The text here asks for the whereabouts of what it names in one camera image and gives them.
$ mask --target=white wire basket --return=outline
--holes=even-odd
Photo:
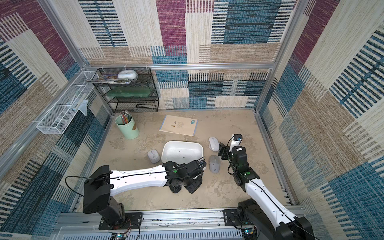
[[[37,124],[37,129],[43,134],[63,134],[79,111],[77,103],[86,99],[93,89],[93,84],[86,82],[95,76],[94,71],[80,73],[75,81],[63,93],[54,106],[47,112],[43,119]]]

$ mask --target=black wire shelf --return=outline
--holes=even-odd
[[[149,68],[99,68],[95,76],[100,78],[105,74],[117,75],[123,70],[135,70],[138,74],[137,80],[130,84],[93,83],[112,111],[114,113],[120,113],[124,110],[138,113],[157,112],[159,110],[159,95]],[[126,96],[129,94],[143,96]]]

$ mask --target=mounting plate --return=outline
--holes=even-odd
[[[142,219],[142,212],[126,212],[125,213],[125,220],[126,224],[121,225],[108,225],[108,223],[105,222],[105,219],[102,217],[99,225],[99,230],[118,230],[118,229],[127,229],[129,227],[129,220],[131,220],[131,229],[139,229],[141,226],[141,219]]]
[[[249,222],[244,222],[244,223],[241,222],[238,218],[236,209],[224,209],[223,214],[224,214],[224,222],[226,226],[252,225],[252,223],[249,223]]]

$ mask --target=white plastic tray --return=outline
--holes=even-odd
[[[189,163],[203,157],[203,146],[197,142],[169,141],[161,154],[162,162]]]

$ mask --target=aluminum frame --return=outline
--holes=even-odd
[[[52,5],[50,0],[37,0],[37,2],[40,4],[41,8],[45,12],[45,14],[48,16],[48,19],[51,21],[53,27],[58,32],[59,36],[63,40],[64,44],[67,46],[69,52],[71,53],[73,59],[76,61],[76,63],[80,66],[80,68],[84,67],[84,56],[80,52],[80,50],[76,47],[75,43],[72,41],[71,37],[69,36],[67,30],[60,22],[57,12]]]
[[[112,122],[113,122],[113,115],[112,115],[112,113],[111,113],[111,115],[110,115],[110,119],[109,119],[109,121],[108,121],[108,123],[107,123],[107,126],[106,126],[106,128],[105,128],[105,131],[104,131],[104,133],[103,133],[103,136],[102,136],[101,139],[100,139],[99,145],[98,145],[98,147],[96,148],[96,152],[95,152],[95,154],[93,155],[92,160],[91,160],[91,162],[89,163],[89,167],[88,167],[87,171],[85,172],[85,175],[84,175],[84,176],[90,176],[90,175],[91,175],[91,172],[92,172],[92,170],[93,170],[93,167],[94,167],[95,164],[96,164],[97,158],[99,157],[99,154],[100,154],[100,151],[101,151],[101,149],[102,149],[102,147],[103,147],[103,144],[104,144],[104,142],[105,142],[105,139],[107,138],[107,135],[108,135],[108,133],[109,133],[109,130],[110,130],[111,126],[112,126]],[[84,182],[85,182],[85,179],[82,179],[82,180],[81,180],[81,184],[80,184],[80,188],[78,189],[78,192],[83,192]],[[71,204],[71,206],[70,206],[70,210],[69,210],[70,212],[72,212],[72,211],[75,209],[75,207],[76,207],[76,205],[77,205],[77,203],[78,203],[78,201],[79,201],[79,197],[80,197],[79,194],[76,194],[76,195],[75,195],[75,197],[74,197],[74,199],[73,199],[73,201],[72,201],[72,204]]]
[[[305,216],[302,206],[286,206],[297,217]],[[125,211],[142,212],[142,232],[146,231],[175,231],[193,229],[233,229],[233,226],[225,226],[224,209],[229,208],[208,208],[208,209],[170,209],[170,210],[144,210]],[[53,235],[66,233],[104,233],[121,232],[121,230],[98,230],[101,216],[98,213],[84,214],[82,212],[62,213],[57,219],[52,231]],[[251,228],[253,225],[245,225],[243,228]]]
[[[276,70],[280,66],[280,63],[281,63],[280,60],[284,56],[284,54],[285,54],[285,52],[287,50],[289,42],[292,39],[292,34],[293,34],[293,32],[294,32],[294,30],[296,28],[296,25],[297,25],[300,17],[304,13],[304,10],[305,10],[306,6],[308,5],[308,2],[309,2],[309,0],[300,0],[299,3],[298,3],[297,8],[292,13],[293,14],[292,22],[291,22],[291,24],[288,27],[286,36],[284,37],[283,43],[281,44],[280,50],[279,50],[279,52],[278,52],[278,54],[276,56],[275,67],[269,72],[269,74],[267,76],[267,80],[265,81],[263,90],[262,90],[262,92],[260,94],[260,97],[259,97],[259,102],[256,105],[256,111],[260,111],[260,109],[261,109],[261,107],[263,105],[263,102],[264,102],[264,100],[266,98],[266,95],[267,95],[267,93],[269,91],[269,88],[271,87],[271,84],[272,84],[273,79],[275,77]]]
[[[289,188],[287,180],[284,177],[281,165],[276,161],[277,155],[276,155],[276,152],[274,151],[274,149],[272,147],[271,140],[269,139],[269,135],[268,135],[268,133],[267,133],[267,131],[265,129],[263,121],[262,121],[262,119],[261,119],[261,117],[260,117],[258,112],[254,111],[253,114],[255,116],[257,125],[259,126],[260,132],[261,132],[263,140],[264,140],[264,144],[265,144],[266,149],[268,151],[268,155],[269,155],[269,157],[270,157],[270,159],[272,161],[273,168],[275,169],[275,172],[276,172],[277,178],[278,178],[278,180],[279,180],[279,182],[281,184],[281,187],[283,189],[285,189],[291,204],[292,205],[296,205],[297,203],[295,201],[295,197],[293,196],[292,190]]]
[[[151,70],[208,70],[208,69],[272,69],[275,63],[185,63],[185,64],[126,64],[84,66],[87,71],[98,68],[151,68]]]
[[[51,100],[51,102],[45,107],[45,109],[36,117],[34,121],[26,128],[26,130],[16,139],[14,144],[10,146],[3,155],[0,156],[0,180],[4,177],[6,172],[12,167],[14,162],[21,156],[21,154],[27,149],[30,142],[36,137],[40,132],[36,126],[39,121],[47,114],[47,112],[53,107],[53,105],[60,99],[60,97],[65,93],[65,91],[71,86],[71,84],[76,80],[77,76],[81,74],[82,70],[79,70],[74,76],[70,79],[68,84],[63,87],[56,96]]]

